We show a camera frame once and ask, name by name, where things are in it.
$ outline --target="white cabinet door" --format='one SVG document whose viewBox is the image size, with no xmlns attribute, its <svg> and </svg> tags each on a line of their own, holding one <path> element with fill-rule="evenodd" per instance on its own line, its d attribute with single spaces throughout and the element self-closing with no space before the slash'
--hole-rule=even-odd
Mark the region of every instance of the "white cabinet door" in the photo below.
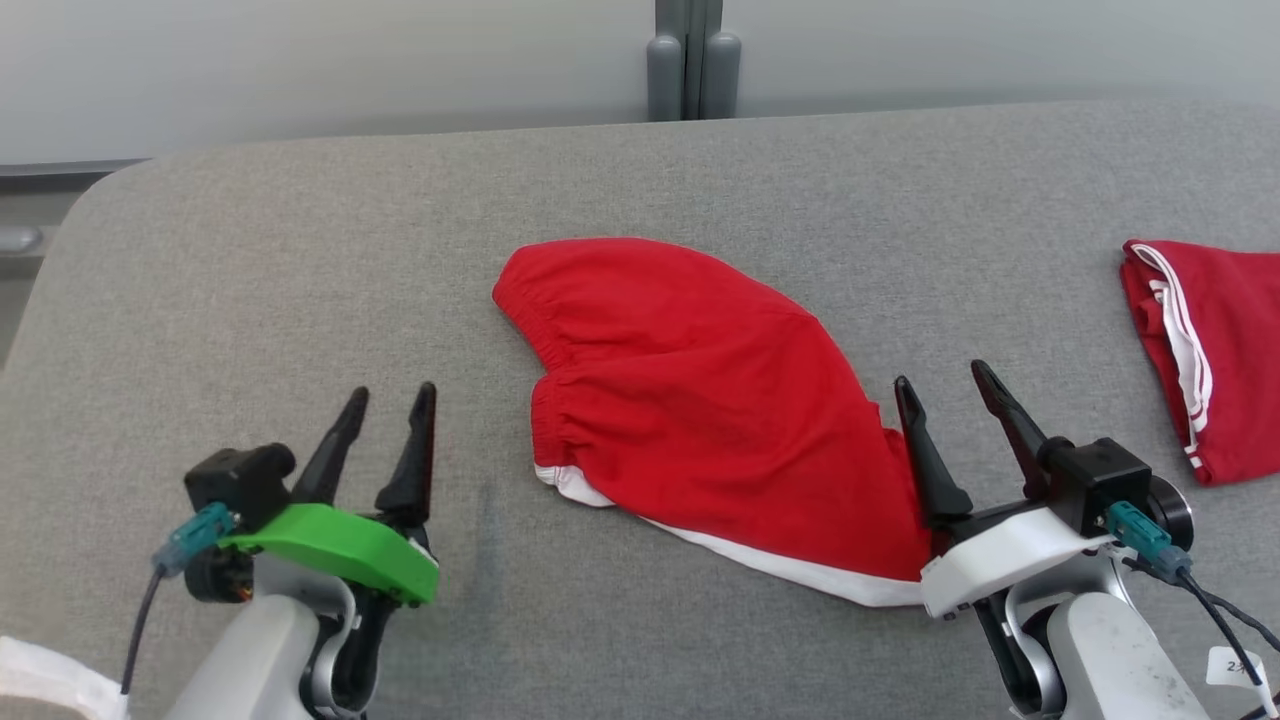
<svg viewBox="0 0 1280 720">
<path fill-rule="evenodd" d="M 1280 102 L 1275 0 L 724 0 L 737 114 L 1197 95 Z"/>
<path fill-rule="evenodd" d="M 636 0 L 4 0 L 0 164 L 645 118 Z"/>
</svg>

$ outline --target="teal connector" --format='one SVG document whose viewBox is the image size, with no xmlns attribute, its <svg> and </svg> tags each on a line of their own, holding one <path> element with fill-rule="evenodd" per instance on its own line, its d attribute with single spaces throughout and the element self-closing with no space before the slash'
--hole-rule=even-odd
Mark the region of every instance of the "teal connector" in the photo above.
<svg viewBox="0 0 1280 720">
<path fill-rule="evenodd" d="M 191 559 L 236 529 L 236 519 L 221 502 L 206 505 L 169 536 L 169 542 L 151 556 L 151 566 L 172 578 L 187 569 Z"/>
<path fill-rule="evenodd" d="M 1116 502 L 1107 509 L 1107 532 L 1115 536 L 1120 544 L 1135 550 L 1138 557 L 1146 560 L 1156 577 L 1166 583 L 1178 584 L 1178 573 L 1192 566 L 1190 556 L 1175 546 L 1169 533 L 1132 502 Z"/>
</svg>

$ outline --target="green plastic part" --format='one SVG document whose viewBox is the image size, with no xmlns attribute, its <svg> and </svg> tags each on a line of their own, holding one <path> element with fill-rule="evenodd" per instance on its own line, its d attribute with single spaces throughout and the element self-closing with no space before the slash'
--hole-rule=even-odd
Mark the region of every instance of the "green plastic part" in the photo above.
<svg viewBox="0 0 1280 720">
<path fill-rule="evenodd" d="M 435 597 L 440 569 L 396 530 L 328 505 L 289 505 L 261 530 L 219 547 L 265 550 L 298 565 L 385 592 L 401 602 Z"/>
</svg>

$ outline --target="gray tabletop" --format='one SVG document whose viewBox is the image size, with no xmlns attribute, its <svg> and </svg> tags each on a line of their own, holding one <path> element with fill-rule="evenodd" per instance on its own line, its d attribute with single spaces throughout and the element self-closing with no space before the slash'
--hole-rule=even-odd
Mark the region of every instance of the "gray tabletop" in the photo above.
<svg viewBox="0 0 1280 720">
<path fill-rule="evenodd" d="M 1280 625 L 1280 484 L 1194 484 L 1117 278 L 1133 236 L 1280 251 L 1276 197 L 1280 113 L 1183 102 L 320 140 L 129 168 L 72 210 L 0 378 L 0 632 L 118 675 L 191 465 L 270 441 L 310 454 L 367 384 L 339 503 L 369 509 L 431 379 L 442 592 L 393 619 L 374 720 L 1004 716 L 974 618 L 863 609 L 534 479 L 541 369 L 489 290 L 521 245 L 623 234 L 810 309 L 887 423 L 910 375 L 980 506 L 1019 488 L 968 377 L 987 359 L 1047 432 L 1111 436 L 1181 487 L 1201 582 Z M 1130 589 L 1213 716 L 1247 710 L 1201 683 L 1221 643 L 1192 598 Z M 233 612 L 161 588 L 136 717 L 163 715 Z"/>
</svg>

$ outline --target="folded red garment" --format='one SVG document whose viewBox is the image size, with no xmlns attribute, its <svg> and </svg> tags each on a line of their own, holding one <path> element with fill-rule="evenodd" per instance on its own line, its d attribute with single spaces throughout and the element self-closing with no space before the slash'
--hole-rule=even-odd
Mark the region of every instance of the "folded red garment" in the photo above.
<svg viewBox="0 0 1280 720">
<path fill-rule="evenodd" d="M 1120 279 L 1196 479 L 1280 471 L 1280 254 L 1130 240 Z"/>
<path fill-rule="evenodd" d="M 902 436 L 803 307 L 640 238 L 524 247 L 493 297 L 548 370 L 534 462 L 561 495 L 855 602 L 920 602 Z"/>
</svg>

